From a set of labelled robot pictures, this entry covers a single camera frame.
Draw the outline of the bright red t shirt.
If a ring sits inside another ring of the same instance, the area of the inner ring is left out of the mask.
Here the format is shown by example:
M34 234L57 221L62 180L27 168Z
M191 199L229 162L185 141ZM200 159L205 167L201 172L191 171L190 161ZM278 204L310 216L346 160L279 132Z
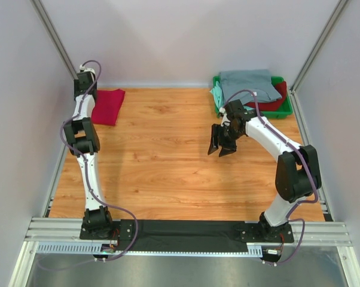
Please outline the bright red t shirt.
M91 120L93 124L115 126L126 92L122 89L98 90Z

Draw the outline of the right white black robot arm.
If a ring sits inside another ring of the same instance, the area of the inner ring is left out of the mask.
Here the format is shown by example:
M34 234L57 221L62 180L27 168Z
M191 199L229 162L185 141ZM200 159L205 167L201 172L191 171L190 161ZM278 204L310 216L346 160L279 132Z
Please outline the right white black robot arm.
M247 110L241 101L234 100L220 108L221 123L211 127L208 154L219 152L220 157L237 151L242 136L258 142L275 160L277 195L262 215L258 234L272 241L280 233L297 206L315 196L321 187L318 153L312 145L302 146L281 133L262 113Z

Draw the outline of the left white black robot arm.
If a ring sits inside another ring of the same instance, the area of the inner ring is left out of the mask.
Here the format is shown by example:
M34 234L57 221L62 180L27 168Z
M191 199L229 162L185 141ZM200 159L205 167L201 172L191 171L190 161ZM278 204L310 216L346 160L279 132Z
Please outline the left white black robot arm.
M74 80L74 113L63 123L60 136L76 157L83 179L85 211L80 238L108 240L113 236L115 226L105 205L98 173L100 141L91 120L96 99L96 73L92 68L81 66Z

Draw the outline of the light teal t shirt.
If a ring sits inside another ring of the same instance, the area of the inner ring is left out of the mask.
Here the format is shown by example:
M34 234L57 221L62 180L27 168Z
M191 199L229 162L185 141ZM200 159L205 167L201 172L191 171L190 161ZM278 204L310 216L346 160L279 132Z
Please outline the light teal t shirt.
M216 81L209 92L213 96L213 101L215 104L215 112L219 113L219 110L226 106L226 100L220 82Z

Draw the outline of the dark red t shirt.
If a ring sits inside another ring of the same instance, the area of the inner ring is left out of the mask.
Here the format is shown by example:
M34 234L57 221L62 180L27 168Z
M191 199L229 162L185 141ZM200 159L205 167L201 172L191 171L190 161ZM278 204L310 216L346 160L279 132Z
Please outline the dark red t shirt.
M261 111L277 111L286 99L286 82L282 81L276 87L270 79L248 82L243 88L256 93L258 107Z

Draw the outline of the green plastic bin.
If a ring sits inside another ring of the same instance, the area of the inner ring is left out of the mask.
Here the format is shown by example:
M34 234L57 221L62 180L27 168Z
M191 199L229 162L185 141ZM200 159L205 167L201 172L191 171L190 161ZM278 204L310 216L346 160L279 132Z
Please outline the green plastic bin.
M216 81L220 81L219 76L215 76L213 77L212 83L214 84ZM277 76L271 76L271 83L276 87L279 83L281 83L282 81L286 82L282 77L277 77ZM277 111L261 111L266 117L269 118L277 118L277 119L284 119L287 116L292 114L292 107L289 101L289 97L288 97L288 87L287 87L287 83L286 83L286 99L283 102L283 104L281 104L280 108Z

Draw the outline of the grey blue t shirt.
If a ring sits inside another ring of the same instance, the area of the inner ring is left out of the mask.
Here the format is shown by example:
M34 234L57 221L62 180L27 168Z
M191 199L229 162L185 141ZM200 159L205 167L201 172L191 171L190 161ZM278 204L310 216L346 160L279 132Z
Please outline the grey blue t shirt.
M256 93L258 103L275 102L282 98L271 83L268 69L222 71L219 79L225 102L243 89Z

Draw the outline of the black cloth strip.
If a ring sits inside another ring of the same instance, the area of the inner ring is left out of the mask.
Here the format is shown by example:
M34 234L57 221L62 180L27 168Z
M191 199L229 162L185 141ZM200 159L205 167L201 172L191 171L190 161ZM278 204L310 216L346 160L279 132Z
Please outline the black cloth strip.
M138 221L138 235L130 248L147 252L246 252L235 225L239 221Z

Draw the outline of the left aluminium corner post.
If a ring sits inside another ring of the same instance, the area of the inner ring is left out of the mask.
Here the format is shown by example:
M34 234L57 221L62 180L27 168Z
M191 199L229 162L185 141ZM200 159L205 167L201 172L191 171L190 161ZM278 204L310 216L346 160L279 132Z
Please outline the left aluminium corner post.
M37 16L39 17L42 25L44 26L48 36L50 37L58 55L60 56L63 65L67 69L69 75L71 76L73 81L77 81L77 71L75 70L75 67L69 57L68 52L66 51L66 48L63 45L63 42L52 22L51 17L48 14L47 9L45 8L45 5L41 0L30 0Z

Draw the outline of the aluminium corner post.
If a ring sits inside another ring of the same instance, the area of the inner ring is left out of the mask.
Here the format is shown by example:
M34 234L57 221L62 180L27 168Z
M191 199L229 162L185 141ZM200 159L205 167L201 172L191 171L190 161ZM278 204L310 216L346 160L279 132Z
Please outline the aluminium corner post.
M60 56L63 65L67 69L69 75L71 76L73 81L77 81L77 71L75 70L75 67L69 57L68 52L66 51L66 48L63 45L63 42L52 22L51 17L48 14L47 9L45 8L45 5L41 0L30 0L37 16L39 17L42 25L44 26L48 36L50 37L58 55Z
M309 55L307 56L306 61L304 62L302 68L300 69L298 75L296 76L293 84L290 86L291 93L295 93L300 86L302 85L303 80L309 73L310 69L312 68L315 60L318 58L320 52L322 51L324 45L328 41L331 33L333 32L334 28L336 27L338 21L340 20L341 16L343 15L344 11L346 10L347 6L351 3L350 0L340 0L337 1L331 15L329 16L323 30L321 31L320 35L318 36L315 44L312 47Z

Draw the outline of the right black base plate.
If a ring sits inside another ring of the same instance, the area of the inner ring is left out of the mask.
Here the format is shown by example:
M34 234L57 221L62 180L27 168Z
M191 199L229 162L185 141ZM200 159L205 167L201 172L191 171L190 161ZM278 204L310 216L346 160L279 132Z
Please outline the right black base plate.
M294 243L289 223L271 227L260 222L239 222L234 227L239 233L240 240L246 243Z

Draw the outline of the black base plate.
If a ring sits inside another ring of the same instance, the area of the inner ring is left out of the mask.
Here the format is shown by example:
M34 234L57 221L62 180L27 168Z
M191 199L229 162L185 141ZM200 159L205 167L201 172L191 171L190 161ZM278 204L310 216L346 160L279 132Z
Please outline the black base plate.
M111 224L82 225L80 231L81 240L122 240L131 241L136 224L134 220L122 219L113 221Z
M239 222L234 227L239 233L240 240L246 243L294 243L289 223L271 227L260 222Z

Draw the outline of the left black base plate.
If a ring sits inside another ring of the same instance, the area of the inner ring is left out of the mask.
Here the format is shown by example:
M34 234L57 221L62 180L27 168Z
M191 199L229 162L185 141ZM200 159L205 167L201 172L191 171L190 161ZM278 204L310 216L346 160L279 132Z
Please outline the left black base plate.
M134 220L122 219L113 221L111 224L82 225L80 231L81 240L122 240L131 241L136 224Z

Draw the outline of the aluminium front rail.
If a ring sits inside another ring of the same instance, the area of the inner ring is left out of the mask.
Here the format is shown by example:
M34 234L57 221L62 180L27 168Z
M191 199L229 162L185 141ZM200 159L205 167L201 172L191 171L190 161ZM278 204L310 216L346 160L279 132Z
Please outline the aluminium front rail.
M25 235L26 241L79 241L82 220L79 218L32 218ZM352 246L343 222L305 223L303 246Z

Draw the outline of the right aluminium corner post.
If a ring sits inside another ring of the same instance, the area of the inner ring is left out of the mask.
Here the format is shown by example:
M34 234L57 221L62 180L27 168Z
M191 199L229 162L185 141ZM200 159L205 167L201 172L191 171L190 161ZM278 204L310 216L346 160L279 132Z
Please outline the right aluminium corner post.
M302 85L303 80L309 73L310 69L312 68L315 60L318 58L320 52L322 51L324 45L328 41L331 33L333 32L334 28L336 27L338 21L340 20L341 16L343 15L344 11L346 10L347 6L351 3L350 0L340 0L337 1L331 15L329 16L323 30L321 31L320 35L318 36L315 44L312 47L309 55L307 56L306 61L304 62L302 68L300 69L298 75L296 76L293 84L290 86L291 93L295 93L300 86Z

